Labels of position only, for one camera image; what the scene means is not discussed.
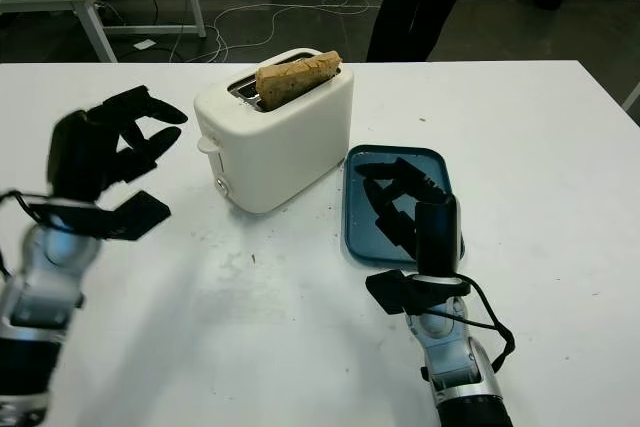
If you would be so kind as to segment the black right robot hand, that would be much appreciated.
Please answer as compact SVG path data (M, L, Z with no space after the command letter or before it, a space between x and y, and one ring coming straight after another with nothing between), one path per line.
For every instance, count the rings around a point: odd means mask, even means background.
M400 157L361 164L355 171L363 177L378 230L415 261L420 274L452 276L462 243L454 194Z

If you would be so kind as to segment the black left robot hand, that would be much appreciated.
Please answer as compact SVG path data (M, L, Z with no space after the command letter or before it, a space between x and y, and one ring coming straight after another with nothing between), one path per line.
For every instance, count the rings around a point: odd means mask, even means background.
M66 115L51 137L46 173L51 195L94 203L112 185L147 174L187 120L144 85Z

